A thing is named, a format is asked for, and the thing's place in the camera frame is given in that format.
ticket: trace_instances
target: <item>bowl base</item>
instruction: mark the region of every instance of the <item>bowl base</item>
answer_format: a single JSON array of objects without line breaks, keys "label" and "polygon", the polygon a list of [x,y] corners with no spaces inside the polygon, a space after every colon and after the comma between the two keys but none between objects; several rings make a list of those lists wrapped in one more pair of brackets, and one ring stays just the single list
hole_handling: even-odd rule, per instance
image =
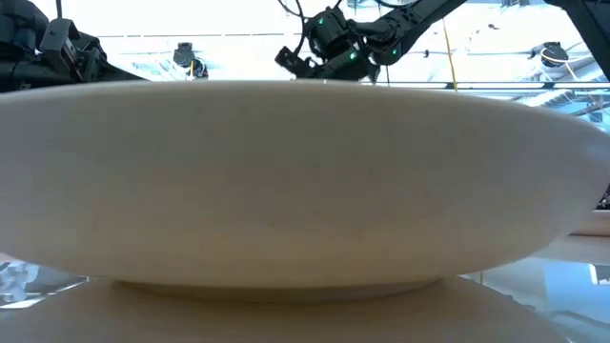
[{"label": "bowl base", "polygon": [[397,283],[390,285],[332,287],[332,288],[294,288],[294,289],[257,289],[222,288],[197,286],[168,286],[147,283],[118,281],[117,284],[147,293],[172,297],[196,298],[206,301],[236,301],[254,303],[320,302],[346,301],[375,298],[397,293],[405,293],[424,288],[439,278],[425,281]]}]

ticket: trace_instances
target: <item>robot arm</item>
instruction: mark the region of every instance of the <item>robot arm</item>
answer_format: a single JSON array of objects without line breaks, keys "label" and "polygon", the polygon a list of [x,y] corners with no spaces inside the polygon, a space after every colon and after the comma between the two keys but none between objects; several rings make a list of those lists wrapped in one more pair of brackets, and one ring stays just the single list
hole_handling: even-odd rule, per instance
[{"label": "robot arm", "polygon": [[[606,75],[610,75],[610,1],[546,0],[562,7],[589,46]],[[327,8],[305,25],[312,52],[302,60],[284,47],[275,62],[297,78],[359,80],[368,76],[375,82],[379,66],[397,62],[436,21],[466,0],[418,0],[396,8],[372,23],[345,20],[338,8]]]}]

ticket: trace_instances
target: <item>white bowl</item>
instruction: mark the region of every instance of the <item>white bowl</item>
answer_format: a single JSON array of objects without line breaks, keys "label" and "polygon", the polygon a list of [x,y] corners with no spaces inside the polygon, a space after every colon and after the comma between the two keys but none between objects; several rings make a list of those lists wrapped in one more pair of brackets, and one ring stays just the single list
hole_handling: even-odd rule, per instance
[{"label": "white bowl", "polygon": [[610,137],[440,91],[118,83],[0,96],[0,251],[169,285],[342,287],[509,262],[577,228]]}]

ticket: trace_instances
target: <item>cable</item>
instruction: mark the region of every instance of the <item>cable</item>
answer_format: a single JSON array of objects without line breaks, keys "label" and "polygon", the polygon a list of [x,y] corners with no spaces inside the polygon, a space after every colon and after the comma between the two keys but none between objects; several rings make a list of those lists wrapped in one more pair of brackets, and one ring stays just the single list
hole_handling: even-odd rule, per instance
[{"label": "cable", "polygon": [[288,13],[292,14],[293,16],[297,16],[297,17],[301,17],[303,16],[303,10],[300,11],[299,13],[294,12],[293,10],[289,9],[288,6],[286,6],[286,4],[284,4],[282,2],[282,0],[277,0],[277,2],[279,3],[279,6],[282,7],[282,9],[284,9],[285,11],[287,11]]},{"label": "cable", "polygon": [[445,43],[447,43],[447,55],[449,56],[449,66],[451,66],[451,77],[454,80],[454,90],[458,92],[458,81],[456,80],[456,68],[454,67],[454,59],[451,56],[451,44],[449,44],[449,34],[447,34],[447,26],[445,18],[442,18],[442,29],[445,31]]},{"label": "cable", "polygon": [[63,18],[61,0],[55,0],[55,6],[57,7],[57,18]]},{"label": "cable", "polygon": [[[576,73],[572,70],[572,67],[570,67],[569,63],[565,64],[565,68],[568,69],[568,71],[570,72],[570,74],[572,75],[572,78],[574,78],[574,80],[576,80],[577,82],[580,82],[580,79],[576,76]],[[591,96],[591,93],[587,92],[587,95],[589,96],[589,98],[591,100],[593,100],[594,103],[596,103],[598,105],[598,107],[600,108],[600,110],[602,110],[604,113],[606,113],[607,116],[610,117],[610,113],[608,113],[608,111],[603,107],[602,103],[599,102],[598,100],[596,100],[593,96]]]},{"label": "cable", "polygon": [[376,2],[378,5],[381,5],[381,6],[383,6],[383,7],[387,7],[387,8],[390,8],[390,9],[404,9],[404,8],[406,8],[407,6],[411,5],[411,4],[405,4],[405,5],[392,5],[392,4],[388,4],[387,2],[385,2],[385,1],[383,1],[383,0],[375,0],[375,2]]},{"label": "cable", "polygon": [[549,57],[549,56],[545,55],[545,54],[544,54],[544,52],[545,52],[545,51],[547,51],[547,50],[548,50],[548,49],[546,49],[546,48],[542,49],[542,50],[540,51],[540,55],[541,55],[542,57],[544,57],[544,59],[547,59],[547,60],[549,60],[549,61],[551,61],[551,62],[555,62],[555,63],[574,63],[574,62],[579,62],[579,61],[582,61],[582,60],[584,60],[584,59],[587,59],[587,58],[591,57],[591,54],[588,54],[588,55],[586,55],[586,56],[582,56],[582,57],[580,57],[580,58],[575,58],[575,59],[573,59],[573,60],[558,60],[558,59],[556,59],[556,58],[552,58],[552,57]]},{"label": "cable", "polygon": [[[282,7],[282,9],[284,9],[288,13],[290,13],[290,14],[292,14],[294,16],[297,16],[297,17],[299,17],[301,19],[301,38],[298,41],[298,45],[295,48],[295,54],[299,54],[301,52],[301,48],[303,48],[303,43],[305,42],[305,19],[311,19],[311,18],[308,18],[305,15],[303,15],[303,8],[301,7],[300,0],[295,0],[295,1],[296,1],[296,7],[298,8],[298,13],[295,13],[294,11],[289,9],[288,6],[286,6],[282,2],[282,0],[277,0],[277,2]],[[336,6],[338,6],[341,3],[341,1],[338,1],[336,3]]]},{"label": "cable", "polygon": [[301,7],[300,0],[296,1],[296,7],[298,8],[298,16],[301,18],[301,38],[298,41],[298,45],[295,48],[295,54],[301,52],[301,48],[303,48],[303,43],[305,42],[305,15],[303,15],[303,8]]}]

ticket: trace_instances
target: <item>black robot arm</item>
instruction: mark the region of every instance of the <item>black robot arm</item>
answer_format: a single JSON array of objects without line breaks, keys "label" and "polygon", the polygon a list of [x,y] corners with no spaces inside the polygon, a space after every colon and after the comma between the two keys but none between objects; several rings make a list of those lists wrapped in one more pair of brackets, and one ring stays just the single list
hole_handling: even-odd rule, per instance
[{"label": "black robot arm", "polygon": [[[375,82],[379,66],[397,62],[436,21],[466,0],[417,0],[371,23],[346,20],[339,8],[327,8],[305,24],[303,35],[322,60],[302,60],[284,47],[275,62],[297,78]],[[609,0],[546,0],[564,9],[606,75],[610,75]]]},{"label": "black robot arm", "polygon": [[33,3],[0,0],[0,92],[74,83],[141,80],[108,63],[99,39]]}]

